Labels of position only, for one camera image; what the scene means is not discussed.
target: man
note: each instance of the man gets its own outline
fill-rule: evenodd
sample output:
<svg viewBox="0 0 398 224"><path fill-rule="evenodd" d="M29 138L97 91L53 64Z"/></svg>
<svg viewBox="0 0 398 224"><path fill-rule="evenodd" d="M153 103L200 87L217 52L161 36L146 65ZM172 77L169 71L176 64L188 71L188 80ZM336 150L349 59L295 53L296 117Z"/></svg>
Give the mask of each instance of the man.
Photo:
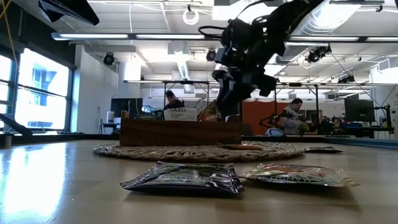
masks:
<svg viewBox="0 0 398 224"><path fill-rule="evenodd" d="M303 105L303 101L300 98L296 98L284 109L284 113L288 115L288 117L284 116L282 118L285 134L298 133L300 124L306 125L303 121L299 120L301 105Z"/></svg>
<svg viewBox="0 0 398 224"><path fill-rule="evenodd" d="M176 99L174 93L171 90L166 92L166 98L169 103L164 108L165 110L183 107L182 102Z"/></svg>

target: round woven mat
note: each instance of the round woven mat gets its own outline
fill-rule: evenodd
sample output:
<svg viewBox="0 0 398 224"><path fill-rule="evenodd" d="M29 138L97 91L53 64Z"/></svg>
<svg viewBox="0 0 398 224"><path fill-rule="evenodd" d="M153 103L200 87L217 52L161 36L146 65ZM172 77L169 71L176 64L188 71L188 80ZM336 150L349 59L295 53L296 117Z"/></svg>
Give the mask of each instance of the round woven mat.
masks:
<svg viewBox="0 0 398 224"><path fill-rule="evenodd" d="M93 151L104 156L149 161L180 162L251 162L286 159L305 152L302 147L277 142L243 141L243 144L260 146L262 150L232 150L219 146L137 146L118 144L94 146Z"/></svg>

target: snack bag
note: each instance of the snack bag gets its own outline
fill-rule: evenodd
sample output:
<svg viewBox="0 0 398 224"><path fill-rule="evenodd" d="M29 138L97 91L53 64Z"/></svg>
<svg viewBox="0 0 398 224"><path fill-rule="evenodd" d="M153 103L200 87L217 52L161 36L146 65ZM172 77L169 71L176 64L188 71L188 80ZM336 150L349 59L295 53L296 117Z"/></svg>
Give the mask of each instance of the snack bag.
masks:
<svg viewBox="0 0 398 224"><path fill-rule="evenodd" d="M238 194L244 191L233 164L182 165L157 162L136 178L120 183L141 192L186 190Z"/></svg>
<svg viewBox="0 0 398 224"><path fill-rule="evenodd" d="M290 164L260 164L241 177L280 184L315 184L330 187L354 187L358 185L342 170Z"/></svg>

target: desk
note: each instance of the desk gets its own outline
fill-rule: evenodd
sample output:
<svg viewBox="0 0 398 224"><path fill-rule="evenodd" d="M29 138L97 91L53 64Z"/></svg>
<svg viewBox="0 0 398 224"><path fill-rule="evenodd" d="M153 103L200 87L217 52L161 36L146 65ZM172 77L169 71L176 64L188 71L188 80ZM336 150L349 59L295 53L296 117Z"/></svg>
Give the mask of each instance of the desk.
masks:
<svg viewBox="0 0 398 224"><path fill-rule="evenodd" d="M246 192L237 198L166 197L130 192L119 185L154 162L93 156L90 151L95 144L116 142L84 140L1 150L0 184L5 186L0 190L1 222L398 223L397 151L334 145L345 152L276 161L343 169L360 184L350 189L266 187L242 179ZM257 164L236 163L235 169L242 174ZM35 181L27 185L27 178Z"/></svg>
<svg viewBox="0 0 398 224"><path fill-rule="evenodd" d="M369 136L369 138L374 138L375 131L393 131L394 128L382 128L382 127L345 127L347 134L355 135L356 137Z"/></svg>

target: white wall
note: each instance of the white wall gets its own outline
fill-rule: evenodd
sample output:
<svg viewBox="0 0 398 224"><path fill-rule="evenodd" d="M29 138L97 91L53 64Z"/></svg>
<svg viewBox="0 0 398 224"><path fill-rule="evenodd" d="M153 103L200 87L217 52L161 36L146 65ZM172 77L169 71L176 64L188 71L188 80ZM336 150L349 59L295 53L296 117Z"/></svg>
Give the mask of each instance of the white wall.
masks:
<svg viewBox="0 0 398 224"><path fill-rule="evenodd" d="M106 112L111 109L111 98L117 92L118 74L80 45L76 47L75 64L78 70L73 82L71 131L96 134L100 124L98 107L105 121Z"/></svg>
<svg viewBox="0 0 398 224"><path fill-rule="evenodd" d="M119 63L118 69L118 90L116 91L113 98L139 98L140 96L140 84L139 83L123 83L124 77L128 75L127 62Z"/></svg>
<svg viewBox="0 0 398 224"><path fill-rule="evenodd" d="M398 67L396 68L388 68L379 72L377 68L371 69L371 74L369 79L373 83L398 83ZM390 104L391 108L391 123L393 127L398 128L398 87L392 86L383 86L383 87L372 87L371 94L374 100L381 105L386 106ZM384 113L382 110L376 111L376 121L378 121L379 117L384 117ZM395 134L391 134L391 136L386 132L380 132L379 134L375 133L375 138L379 139L398 139L398 129L394 132Z"/></svg>

